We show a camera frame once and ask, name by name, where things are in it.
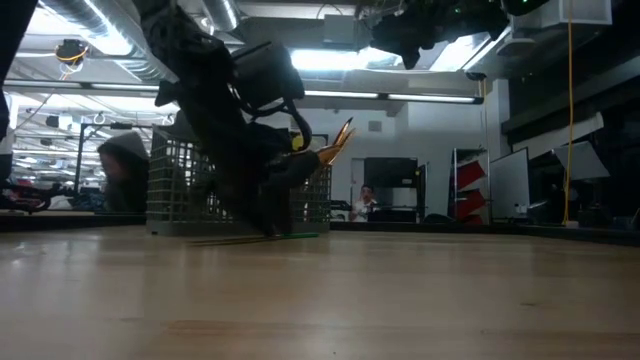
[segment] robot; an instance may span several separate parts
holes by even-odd
[[[177,101],[215,167],[208,188],[235,217],[265,236],[291,233],[289,190],[331,164],[353,135],[347,132],[351,120],[333,145],[308,151],[311,129],[293,102],[304,97],[304,88],[284,46],[265,43],[232,55],[175,2],[133,2],[151,52],[179,78],[160,83],[156,105]],[[278,100],[279,105],[264,109]],[[276,129],[254,122],[280,111],[298,124],[300,151],[294,152],[290,139]],[[242,112],[252,116],[250,122]]]

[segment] hooded person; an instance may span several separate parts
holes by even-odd
[[[107,175],[105,206],[110,212],[144,213],[147,210],[149,155],[140,135],[114,136],[98,147]]]

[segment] ceiling light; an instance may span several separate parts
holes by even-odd
[[[47,89],[81,89],[82,84],[71,81],[50,81],[50,80],[17,80],[8,79],[4,81],[5,87],[21,86],[21,87],[43,87]]]
[[[473,104],[478,100],[465,96],[441,96],[441,95],[411,95],[411,94],[389,94],[389,100],[395,101],[415,101],[415,102],[443,102],[457,104]]]
[[[22,161],[22,162],[25,162],[25,163],[28,163],[28,164],[37,164],[38,163],[38,160],[36,160],[36,159],[34,159],[32,157],[26,157],[24,159],[18,159],[18,161]]]
[[[102,136],[103,138],[107,138],[107,139],[109,139],[109,138],[111,138],[111,137],[112,137],[112,135],[111,135],[111,134],[107,134],[106,132],[104,132],[104,131],[100,131],[100,130],[96,131],[96,135],[100,135],[100,136]]]
[[[376,93],[348,92],[348,91],[306,90],[304,94],[310,97],[330,97],[330,98],[349,98],[349,99],[377,99],[378,98],[378,94]]]
[[[471,69],[475,64],[478,63],[478,61],[480,61],[483,57],[487,56],[487,54],[491,50],[493,50],[493,48],[496,47],[496,45],[498,45],[510,33],[511,33],[511,27],[507,26],[507,28],[504,29],[504,31],[502,32],[502,34],[500,34],[500,36],[496,39],[496,41],[491,41],[489,44],[487,44],[482,50],[480,50],[479,53],[477,53],[471,60],[469,60],[469,62],[466,63],[462,67],[462,69],[465,71]]]
[[[348,71],[366,69],[369,63],[395,61],[397,55],[366,48],[360,52],[334,50],[293,50],[291,63],[298,70]]]
[[[485,33],[459,37],[444,48],[429,71],[458,71],[489,41]]]
[[[73,155],[77,156],[77,151],[61,151],[61,150],[27,150],[27,149],[14,149],[16,154],[40,154],[40,155]],[[99,156],[97,152],[83,152],[82,156]]]
[[[157,85],[136,85],[136,84],[92,84],[98,90],[136,90],[136,91],[158,91]]]
[[[41,57],[53,57],[55,53],[38,53],[38,52],[23,52],[18,51],[16,53],[17,58],[41,58]]]

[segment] wooden tabletop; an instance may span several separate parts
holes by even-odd
[[[640,359],[640,249],[332,232],[0,234],[0,359]]]

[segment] gray plastic basket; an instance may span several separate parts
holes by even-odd
[[[254,231],[227,213],[206,191],[214,169],[196,150],[192,134],[171,127],[153,132],[147,230],[163,236],[244,235]],[[331,213],[331,168],[291,190],[294,232],[327,232]]]

